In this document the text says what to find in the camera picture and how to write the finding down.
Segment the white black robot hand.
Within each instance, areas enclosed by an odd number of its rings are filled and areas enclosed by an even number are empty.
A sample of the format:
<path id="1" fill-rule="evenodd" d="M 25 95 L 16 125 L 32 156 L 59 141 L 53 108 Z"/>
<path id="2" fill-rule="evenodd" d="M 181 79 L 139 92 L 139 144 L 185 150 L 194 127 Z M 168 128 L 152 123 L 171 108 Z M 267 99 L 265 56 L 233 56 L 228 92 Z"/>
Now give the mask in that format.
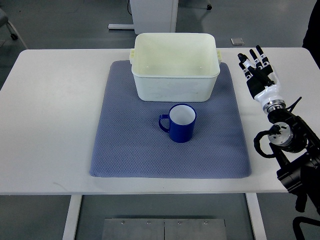
<path id="1" fill-rule="evenodd" d="M 251 97 L 260 103 L 266 114 L 276 109 L 284 109 L 286 103 L 280 95 L 280 80 L 268 57 L 259 45 L 250 49 L 249 53 L 252 60 L 243 53 L 237 56 Z"/>

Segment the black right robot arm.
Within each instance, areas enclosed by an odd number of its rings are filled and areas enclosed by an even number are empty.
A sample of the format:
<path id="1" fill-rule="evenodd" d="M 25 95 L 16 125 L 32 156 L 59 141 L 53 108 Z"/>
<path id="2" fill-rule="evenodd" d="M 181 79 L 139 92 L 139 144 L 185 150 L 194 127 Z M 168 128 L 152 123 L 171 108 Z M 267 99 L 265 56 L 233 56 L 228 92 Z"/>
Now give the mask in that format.
<path id="1" fill-rule="evenodd" d="M 272 126 L 259 132 L 253 140 L 258 154 L 275 158 L 280 169 L 277 179 L 297 197 L 296 211 L 303 213 L 311 200 L 320 209 L 320 139 L 298 115 L 292 113 L 296 103 L 286 107 L 277 99 L 263 106 Z"/>

